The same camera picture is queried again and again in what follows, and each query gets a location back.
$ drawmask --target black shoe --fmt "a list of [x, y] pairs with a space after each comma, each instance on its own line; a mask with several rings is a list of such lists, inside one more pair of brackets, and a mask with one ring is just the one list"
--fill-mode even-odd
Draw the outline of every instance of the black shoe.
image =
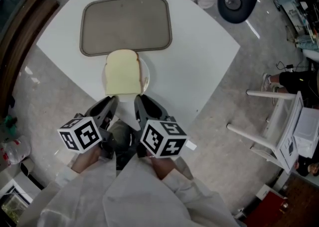
[[274, 4], [275, 4], [277, 10], [280, 11], [280, 4], [276, 3], [275, 1], [274, 1]]

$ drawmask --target black pants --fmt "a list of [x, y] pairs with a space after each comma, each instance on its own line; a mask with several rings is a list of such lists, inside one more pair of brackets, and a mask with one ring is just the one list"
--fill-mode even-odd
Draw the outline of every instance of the black pants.
[[316, 71], [283, 72], [279, 75], [279, 83], [291, 94], [300, 91], [308, 106], [319, 104]]
[[108, 131], [113, 134], [117, 144], [115, 147], [116, 170], [122, 170], [136, 153], [137, 143], [130, 145], [131, 128], [121, 120], [114, 123]]

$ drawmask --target slice of bread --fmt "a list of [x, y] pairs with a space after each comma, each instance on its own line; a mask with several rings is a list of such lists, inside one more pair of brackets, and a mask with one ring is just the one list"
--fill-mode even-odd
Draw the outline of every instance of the slice of bread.
[[141, 94], [139, 56], [129, 49], [111, 52], [105, 66], [106, 95]]

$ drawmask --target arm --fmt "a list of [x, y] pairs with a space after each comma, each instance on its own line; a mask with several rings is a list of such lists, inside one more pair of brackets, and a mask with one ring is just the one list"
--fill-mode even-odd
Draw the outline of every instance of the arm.
[[298, 162], [298, 160], [295, 162], [294, 167], [295, 167], [296, 170], [299, 168], [299, 162]]
[[84, 154], [79, 154], [72, 168], [65, 166], [46, 188], [33, 200], [19, 219], [18, 227], [33, 227], [40, 217], [42, 210], [57, 195], [57, 193], [71, 180], [78, 176], [87, 167], [97, 162], [101, 149], [98, 146], [91, 148]]
[[159, 179], [171, 189], [187, 208], [191, 220], [202, 226], [238, 227], [221, 196], [201, 181], [181, 174], [172, 159], [151, 158]]

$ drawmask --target hand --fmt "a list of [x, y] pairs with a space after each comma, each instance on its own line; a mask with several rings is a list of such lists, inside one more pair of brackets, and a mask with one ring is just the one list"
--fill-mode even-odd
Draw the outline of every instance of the hand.
[[295, 169], [298, 169], [298, 168], [299, 168], [299, 162], [298, 162], [298, 161], [296, 161], [294, 167], [295, 167]]
[[160, 180], [163, 180], [173, 169], [177, 169], [175, 162], [171, 158], [157, 159], [155, 157], [150, 158], [153, 169]]
[[101, 154], [100, 147], [98, 145], [93, 146], [87, 152], [83, 154], [79, 154], [79, 156], [76, 158], [71, 169], [77, 173], [81, 173], [86, 168], [96, 163], [99, 159], [100, 154]]

